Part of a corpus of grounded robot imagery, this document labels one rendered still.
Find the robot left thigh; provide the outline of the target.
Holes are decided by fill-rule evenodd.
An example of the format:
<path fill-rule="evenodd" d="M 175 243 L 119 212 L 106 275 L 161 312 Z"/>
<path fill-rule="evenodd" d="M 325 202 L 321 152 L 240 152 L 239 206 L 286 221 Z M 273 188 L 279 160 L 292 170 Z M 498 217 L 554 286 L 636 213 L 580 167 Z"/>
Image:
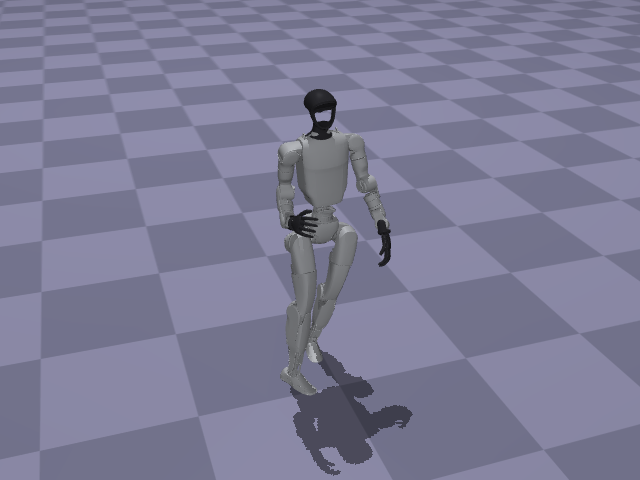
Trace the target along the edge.
<path fill-rule="evenodd" d="M 317 300 L 326 303 L 336 300 L 353 263 L 358 236 L 354 228 L 347 223 L 339 222 L 335 246 L 329 254 L 329 266 L 326 282 L 317 286 Z"/>

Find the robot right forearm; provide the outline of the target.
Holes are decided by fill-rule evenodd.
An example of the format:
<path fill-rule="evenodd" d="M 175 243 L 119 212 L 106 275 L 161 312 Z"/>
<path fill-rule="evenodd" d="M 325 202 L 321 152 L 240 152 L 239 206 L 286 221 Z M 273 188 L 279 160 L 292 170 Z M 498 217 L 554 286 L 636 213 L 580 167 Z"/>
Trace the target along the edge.
<path fill-rule="evenodd" d="M 280 187 L 278 186 L 276 189 L 276 199 L 277 199 L 277 207 L 280 216 L 280 224 L 282 228 L 288 229 L 288 220 L 291 218 L 289 216 L 294 215 L 293 212 L 293 202 L 289 199 L 281 199 L 280 195 Z"/>

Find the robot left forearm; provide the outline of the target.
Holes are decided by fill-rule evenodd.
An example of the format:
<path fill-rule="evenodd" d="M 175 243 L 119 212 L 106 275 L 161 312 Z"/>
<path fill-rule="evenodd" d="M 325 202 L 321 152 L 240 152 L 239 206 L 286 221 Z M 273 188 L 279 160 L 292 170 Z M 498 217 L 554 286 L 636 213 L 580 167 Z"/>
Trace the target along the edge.
<path fill-rule="evenodd" d="M 376 179 L 375 179 L 376 180 Z M 377 181 L 376 181 L 377 182 Z M 370 191 L 368 194 L 365 194 L 364 201 L 367 203 L 370 214 L 375 221 L 375 227 L 378 230 L 377 222 L 379 220 L 384 220 L 386 223 L 386 228 L 389 229 L 389 221 L 385 218 L 386 213 L 381 204 L 380 194 L 378 192 L 378 186 L 376 189 Z"/>

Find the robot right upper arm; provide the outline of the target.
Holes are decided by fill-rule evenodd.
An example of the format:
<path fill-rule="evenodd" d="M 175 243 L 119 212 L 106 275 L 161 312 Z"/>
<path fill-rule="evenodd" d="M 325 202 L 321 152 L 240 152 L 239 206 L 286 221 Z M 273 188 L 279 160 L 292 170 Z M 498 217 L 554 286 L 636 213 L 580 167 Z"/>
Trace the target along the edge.
<path fill-rule="evenodd" d="M 295 186 L 291 185 L 295 164 L 299 161 L 302 145 L 299 141 L 283 143 L 278 149 L 278 180 L 281 199 L 293 200 Z"/>

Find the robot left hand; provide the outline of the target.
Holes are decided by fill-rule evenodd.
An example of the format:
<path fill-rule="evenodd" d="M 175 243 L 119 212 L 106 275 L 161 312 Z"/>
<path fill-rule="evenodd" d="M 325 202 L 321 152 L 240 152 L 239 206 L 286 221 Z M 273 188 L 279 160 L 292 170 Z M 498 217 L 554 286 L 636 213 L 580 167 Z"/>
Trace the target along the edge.
<path fill-rule="evenodd" d="M 389 233 L 391 232 L 391 230 L 386 228 L 386 223 L 384 220 L 379 220 L 377 222 L 377 227 L 378 227 L 378 234 L 382 236 L 382 244 L 383 244 L 379 254 L 381 256 L 384 253 L 383 261 L 378 263 L 379 267 L 381 267 L 381 266 L 385 266 L 389 262 L 391 257 L 391 253 L 390 253 L 391 240 L 389 236 Z"/>

